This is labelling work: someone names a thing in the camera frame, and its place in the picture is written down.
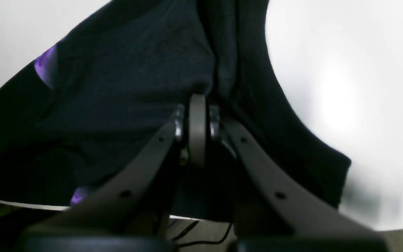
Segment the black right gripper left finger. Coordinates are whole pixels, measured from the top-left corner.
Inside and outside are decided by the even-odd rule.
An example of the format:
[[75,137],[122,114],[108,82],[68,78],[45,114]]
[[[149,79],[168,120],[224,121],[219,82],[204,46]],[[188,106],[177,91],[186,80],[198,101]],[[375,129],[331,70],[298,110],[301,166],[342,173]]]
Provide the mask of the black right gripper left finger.
[[173,252],[166,239],[177,186],[184,105],[116,176],[71,209],[29,227],[18,252]]

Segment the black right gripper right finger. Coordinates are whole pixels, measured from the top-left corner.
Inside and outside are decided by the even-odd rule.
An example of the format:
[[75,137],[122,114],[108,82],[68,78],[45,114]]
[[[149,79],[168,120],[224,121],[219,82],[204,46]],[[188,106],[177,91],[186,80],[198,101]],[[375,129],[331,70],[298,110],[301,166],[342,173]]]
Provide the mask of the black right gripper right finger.
[[233,164],[219,169],[233,204],[229,252],[387,252],[382,236],[290,178],[238,121],[209,106],[209,136]]

